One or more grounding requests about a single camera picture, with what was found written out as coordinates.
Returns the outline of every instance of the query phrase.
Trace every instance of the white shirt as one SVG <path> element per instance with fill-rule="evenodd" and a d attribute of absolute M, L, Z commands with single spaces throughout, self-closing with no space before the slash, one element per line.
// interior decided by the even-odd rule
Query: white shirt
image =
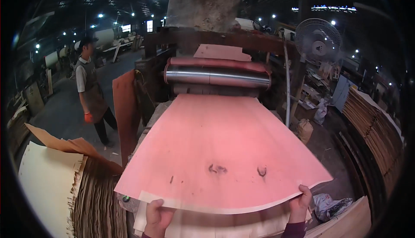
<path fill-rule="evenodd" d="M 85 59 L 82 59 L 82 57 L 79 57 L 79 61 L 86 64 L 91 62 L 91 57 L 89 57 L 88 61 Z M 75 76 L 76 76 L 76 86 L 78 87 L 78 92 L 82 93 L 85 92 L 85 82 L 86 82 L 86 71 L 84 67 L 78 66 L 75 70 Z"/>

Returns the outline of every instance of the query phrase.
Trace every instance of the window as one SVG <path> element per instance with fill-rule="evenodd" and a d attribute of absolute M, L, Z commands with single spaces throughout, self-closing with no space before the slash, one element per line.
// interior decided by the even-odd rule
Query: window
<path fill-rule="evenodd" d="M 121 26 L 122 32 L 131 32 L 131 24 Z"/>
<path fill-rule="evenodd" d="M 153 32 L 153 20 L 147 21 L 147 32 Z"/>

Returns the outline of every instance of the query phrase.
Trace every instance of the sack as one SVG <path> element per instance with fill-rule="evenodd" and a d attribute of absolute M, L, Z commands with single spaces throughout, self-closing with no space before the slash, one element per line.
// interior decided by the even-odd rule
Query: sack
<path fill-rule="evenodd" d="M 343 213 L 353 203 L 351 198 L 333 200 L 329 194 L 318 194 L 313 196 L 313 199 L 315 204 L 314 213 L 323 222 L 327 222 Z"/>
<path fill-rule="evenodd" d="M 301 119 L 301 121 L 297 125 L 297 132 L 299 139 L 304 143 L 307 144 L 308 140 L 313 133 L 313 126 L 309 122 L 308 119 Z"/>
<path fill-rule="evenodd" d="M 323 98 L 320 99 L 320 103 L 317 105 L 317 107 L 318 107 L 318 109 L 315 112 L 314 121 L 317 124 L 322 125 L 323 122 L 324 122 L 324 117 L 327 114 L 327 106 L 326 106 L 326 102 Z"/>

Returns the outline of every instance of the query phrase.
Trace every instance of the white plastic bag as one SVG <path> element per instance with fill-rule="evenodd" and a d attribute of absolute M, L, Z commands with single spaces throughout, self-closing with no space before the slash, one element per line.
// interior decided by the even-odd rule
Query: white plastic bag
<path fill-rule="evenodd" d="M 323 222 L 327 222 L 343 213 L 353 203 L 351 198 L 333 200 L 329 194 L 318 194 L 313 196 L 313 199 L 315 204 L 314 213 Z"/>
<path fill-rule="evenodd" d="M 317 124 L 322 125 L 323 122 L 324 122 L 324 117 L 327 114 L 327 103 L 326 103 L 326 101 L 323 98 L 320 99 L 320 103 L 318 103 L 317 107 L 318 107 L 318 109 L 315 112 L 314 121 Z"/>

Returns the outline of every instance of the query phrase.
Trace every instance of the metal pipe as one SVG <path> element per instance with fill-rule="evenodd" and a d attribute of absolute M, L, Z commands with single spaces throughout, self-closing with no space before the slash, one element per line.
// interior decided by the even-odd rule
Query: metal pipe
<path fill-rule="evenodd" d="M 238 69 L 168 66 L 164 79 L 170 82 L 204 85 L 228 85 L 246 88 L 269 88 L 271 78 L 267 73 Z"/>
<path fill-rule="evenodd" d="M 290 65 L 288 63 L 287 42 L 284 33 L 281 33 L 284 42 L 284 56 L 286 60 L 286 80 L 287 80 L 287 109 L 286 109 L 286 126 L 290 126 L 290 106 L 291 106 L 291 89 L 290 89 Z"/>

